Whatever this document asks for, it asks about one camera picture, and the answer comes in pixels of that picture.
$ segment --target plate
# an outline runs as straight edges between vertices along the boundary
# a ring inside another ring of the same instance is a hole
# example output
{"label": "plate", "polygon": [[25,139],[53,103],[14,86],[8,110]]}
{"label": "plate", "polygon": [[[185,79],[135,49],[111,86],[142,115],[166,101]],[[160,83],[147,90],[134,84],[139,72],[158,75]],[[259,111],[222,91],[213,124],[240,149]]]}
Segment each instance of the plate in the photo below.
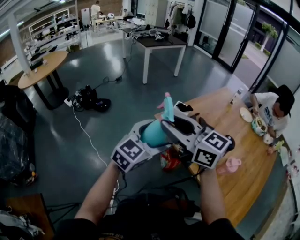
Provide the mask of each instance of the plate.
{"label": "plate", "polygon": [[253,121],[253,117],[252,117],[251,112],[245,107],[240,108],[240,115],[242,116],[243,120],[245,120],[246,122],[252,122]]}

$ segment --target teal object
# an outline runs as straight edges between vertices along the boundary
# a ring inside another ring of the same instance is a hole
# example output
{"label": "teal object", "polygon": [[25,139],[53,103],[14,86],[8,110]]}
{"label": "teal object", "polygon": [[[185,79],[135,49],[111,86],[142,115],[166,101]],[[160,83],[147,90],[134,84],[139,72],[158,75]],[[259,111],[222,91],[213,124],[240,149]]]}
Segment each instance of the teal object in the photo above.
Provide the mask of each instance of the teal object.
{"label": "teal object", "polygon": [[157,119],[150,123],[141,134],[141,141],[147,143],[150,147],[156,148],[168,143],[167,135],[161,128],[161,120],[174,122],[173,101],[168,92],[165,93],[165,99],[157,108],[165,108],[161,115],[161,119]]}

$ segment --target bottle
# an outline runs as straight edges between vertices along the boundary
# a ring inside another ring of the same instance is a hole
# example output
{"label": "bottle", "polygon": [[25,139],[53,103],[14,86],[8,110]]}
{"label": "bottle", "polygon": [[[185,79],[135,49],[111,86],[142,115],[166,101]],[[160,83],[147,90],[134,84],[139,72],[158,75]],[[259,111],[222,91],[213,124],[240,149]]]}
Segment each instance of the bottle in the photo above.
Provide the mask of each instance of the bottle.
{"label": "bottle", "polygon": [[230,100],[229,103],[230,103],[231,105],[233,105],[234,102],[236,101],[236,98],[237,98],[238,96],[241,96],[242,92],[243,92],[243,88],[240,88],[240,89],[234,94],[234,96],[232,97],[232,99]]}

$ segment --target wooden table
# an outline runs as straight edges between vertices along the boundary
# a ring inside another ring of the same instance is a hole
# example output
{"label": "wooden table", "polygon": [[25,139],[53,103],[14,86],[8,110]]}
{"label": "wooden table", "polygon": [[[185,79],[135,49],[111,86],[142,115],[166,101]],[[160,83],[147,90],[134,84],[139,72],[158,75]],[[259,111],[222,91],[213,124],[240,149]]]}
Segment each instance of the wooden table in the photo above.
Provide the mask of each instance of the wooden table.
{"label": "wooden table", "polygon": [[[38,95],[41,97],[42,101],[46,105],[48,109],[55,109],[63,104],[64,100],[69,96],[69,91],[65,88],[60,78],[57,74],[56,69],[58,69],[64,60],[66,59],[68,53],[66,51],[56,51],[52,52],[43,57],[44,60],[47,60],[46,65],[41,65],[37,69],[38,71],[35,73],[34,71],[30,71],[29,74],[23,74],[19,80],[18,87],[20,89],[26,89],[28,87],[34,86]],[[52,73],[58,88],[54,85],[50,74]],[[38,86],[38,82],[47,78],[53,92],[48,96],[49,101],[42,93],[41,89]]]}
{"label": "wooden table", "polygon": [[[256,135],[251,124],[240,117],[240,108],[246,107],[242,100],[237,99],[233,106],[229,105],[232,96],[233,93],[227,88],[222,88],[185,103],[194,109],[191,115],[199,113],[216,131],[230,135],[235,140],[235,149],[228,152],[219,164],[229,156],[235,156],[242,160],[242,165],[231,175],[218,176],[218,180],[225,198],[227,217],[236,227],[263,189],[276,154],[267,154],[268,146],[262,137]],[[192,174],[196,174],[198,168],[197,164],[189,167]]]}
{"label": "wooden table", "polygon": [[[125,48],[125,35],[130,33],[132,31],[131,28],[124,28],[122,29],[123,31],[123,58],[126,58],[126,48]],[[182,40],[169,36],[168,41],[163,40],[163,41],[155,41],[154,37],[139,37],[137,39],[137,43],[139,43],[143,48],[145,48],[145,60],[144,60],[144,73],[143,73],[143,78],[142,82],[144,84],[147,83],[148,79],[148,69],[149,69],[149,58],[150,54],[152,53],[152,50],[155,49],[166,49],[166,48],[181,48],[179,58],[177,61],[177,65],[175,68],[175,73],[174,76],[177,77],[180,66],[182,63],[183,55],[186,50],[186,46],[188,45],[187,43],[183,42]]]}
{"label": "wooden table", "polygon": [[45,235],[40,234],[36,240],[52,240],[54,230],[51,221],[46,213],[46,207],[41,194],[13,197],[6,200],[6,205],[12,207],[13,215],[29,215],[36,221],[36,226],[40,227]]}

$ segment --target bag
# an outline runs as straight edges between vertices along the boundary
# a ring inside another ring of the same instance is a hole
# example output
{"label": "bag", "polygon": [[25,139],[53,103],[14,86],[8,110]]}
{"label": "bag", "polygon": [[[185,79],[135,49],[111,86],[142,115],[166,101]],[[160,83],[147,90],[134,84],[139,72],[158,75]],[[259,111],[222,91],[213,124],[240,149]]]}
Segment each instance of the bag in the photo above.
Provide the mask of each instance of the bag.
{"label": "bag", "polygon": [[192,14],[189,15],[186,25],[188,28],[194,28],[196,26],[196,19]]}

